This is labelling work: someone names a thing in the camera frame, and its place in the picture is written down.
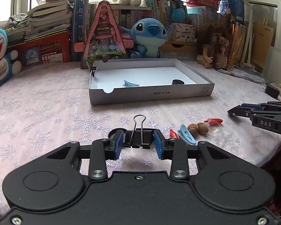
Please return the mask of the large black binder clip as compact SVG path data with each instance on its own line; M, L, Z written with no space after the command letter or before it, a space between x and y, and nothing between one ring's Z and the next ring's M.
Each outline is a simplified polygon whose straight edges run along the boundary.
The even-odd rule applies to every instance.
M146 116L138 114L133 117L134 127L130 136L129 147L150 149L153 143L153 131L152 128L145 128L143 126L146 120Z

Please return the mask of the stack of books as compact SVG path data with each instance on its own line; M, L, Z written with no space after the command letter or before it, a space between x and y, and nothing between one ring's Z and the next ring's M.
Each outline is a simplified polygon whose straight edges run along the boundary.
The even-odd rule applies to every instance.
M8 45L69 30L75 0L44 0L27 13L12 15L6 24Z

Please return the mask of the red plastic crate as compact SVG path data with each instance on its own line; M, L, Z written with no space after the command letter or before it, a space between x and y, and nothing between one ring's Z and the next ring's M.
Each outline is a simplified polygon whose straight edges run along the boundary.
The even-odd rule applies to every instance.
M7 48L7 52L16 50L16 58L22 68L41 64L64 63L71 61L70 32L62 31L39 39L27 41Z

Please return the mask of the light blue hair clip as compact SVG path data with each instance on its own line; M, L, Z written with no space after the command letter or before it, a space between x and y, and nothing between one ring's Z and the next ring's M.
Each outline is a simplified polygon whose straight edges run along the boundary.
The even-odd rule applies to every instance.
M131 83L131 82L127 81L127 80L124 80L123 87L125 87L125 88L139 87L139 86L140 86L139 84Z
M187 144L196 145L196 140L194 139L194 137L191 135L188 128L184 124L181 124L177 131L178 131L178 136Z

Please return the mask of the smartphone showing woman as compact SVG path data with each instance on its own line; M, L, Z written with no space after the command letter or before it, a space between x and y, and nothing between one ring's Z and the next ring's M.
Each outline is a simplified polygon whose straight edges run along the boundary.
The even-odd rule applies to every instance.
M216 46L214 48L214 65L217 69L227 69L229 41L228 39L218 36Z

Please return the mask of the Doraemon plush toy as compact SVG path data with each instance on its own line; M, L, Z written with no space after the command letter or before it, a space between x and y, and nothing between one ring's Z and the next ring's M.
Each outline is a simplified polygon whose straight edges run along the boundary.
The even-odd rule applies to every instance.
M6 32L0 28L0 86L22 69L20 61L16 60L18 52L13 50L6 53L8 38Z

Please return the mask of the wooden drawer box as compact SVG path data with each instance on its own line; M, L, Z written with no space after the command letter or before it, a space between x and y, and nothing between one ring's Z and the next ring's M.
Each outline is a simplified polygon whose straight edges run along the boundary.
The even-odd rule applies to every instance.
M196 53L197 47L196 47L196 43L168 41L165 44L163 44L159 48L159 50L163 53L170 53L170 52Z

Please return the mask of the black power adapter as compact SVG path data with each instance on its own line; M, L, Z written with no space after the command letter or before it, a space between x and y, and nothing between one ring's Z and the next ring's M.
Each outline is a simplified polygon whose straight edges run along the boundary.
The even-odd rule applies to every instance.
M273 99L278 99L280 95L279 89L276 87L272 86L270 83L265 84L265 93L269 96L271 96Z

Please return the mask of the row of upright books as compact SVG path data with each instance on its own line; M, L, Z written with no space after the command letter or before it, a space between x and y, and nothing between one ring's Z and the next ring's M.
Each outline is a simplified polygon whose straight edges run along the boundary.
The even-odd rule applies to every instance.
M144 6L124 6L110 3L118 27L132 29L133 25L141 19L155 18L168 29L173 23L171 12L176 8L175 3L167 0L144 0L144 2ZM99 2L89 3L88 0L74 1L71 32L73 45L85 42L87 39L98 4ZM218 23L223 26L226 20L224 15L205 6L181 7L186 14L182 23L196 26L196 32L208 23Z

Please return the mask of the white patterned carton box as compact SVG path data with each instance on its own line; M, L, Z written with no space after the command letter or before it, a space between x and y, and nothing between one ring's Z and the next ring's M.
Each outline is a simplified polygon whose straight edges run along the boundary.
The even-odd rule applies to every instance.
M170 39L176 42L196 43L196 26L184 23L171 24Z

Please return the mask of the small binder clip on tray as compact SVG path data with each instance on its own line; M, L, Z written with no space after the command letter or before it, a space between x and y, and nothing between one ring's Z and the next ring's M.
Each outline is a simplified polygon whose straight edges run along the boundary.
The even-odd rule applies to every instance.
M87 62L87 66L90 71L91 77L93 77L93 78L95 77L95 73L96 73L99 65L100 65L100 62L98 62L97 65L95 65L95 62L92 62L92 63Z

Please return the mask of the red clear clip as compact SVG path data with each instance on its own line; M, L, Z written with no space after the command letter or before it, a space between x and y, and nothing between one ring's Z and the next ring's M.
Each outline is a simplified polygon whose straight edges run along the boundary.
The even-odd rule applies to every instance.
M208 118L204 121L208 126L221 126L223 120L221 118Z

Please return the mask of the white cardboard box tray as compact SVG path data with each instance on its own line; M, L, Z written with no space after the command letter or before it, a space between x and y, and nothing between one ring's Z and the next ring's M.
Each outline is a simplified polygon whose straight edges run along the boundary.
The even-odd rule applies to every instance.
M189 65L174 58L112 59L90 76L92 106L210 96L214 83ZM172 85L174 79L184 85ZM125 88L124 80L139 84Z

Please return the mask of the Stitch plush toy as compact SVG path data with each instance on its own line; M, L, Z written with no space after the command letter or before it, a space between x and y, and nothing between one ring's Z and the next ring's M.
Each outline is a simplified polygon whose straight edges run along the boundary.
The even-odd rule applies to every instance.
M132 59L139 58L161 58L159 48L164 45L168 39L167 30L164 25L154 18L144 18L137 21L132 29L120 27L120 30L130 34L136 51L130 51Z

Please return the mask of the brown haired doll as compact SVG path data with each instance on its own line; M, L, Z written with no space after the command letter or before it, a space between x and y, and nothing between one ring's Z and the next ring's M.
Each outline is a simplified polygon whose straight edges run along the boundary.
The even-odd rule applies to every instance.
M226 28L218 23L205 24L197 32L197 62L206 69L214 68L214 48L217 37L222 36L229 40L229 34Z

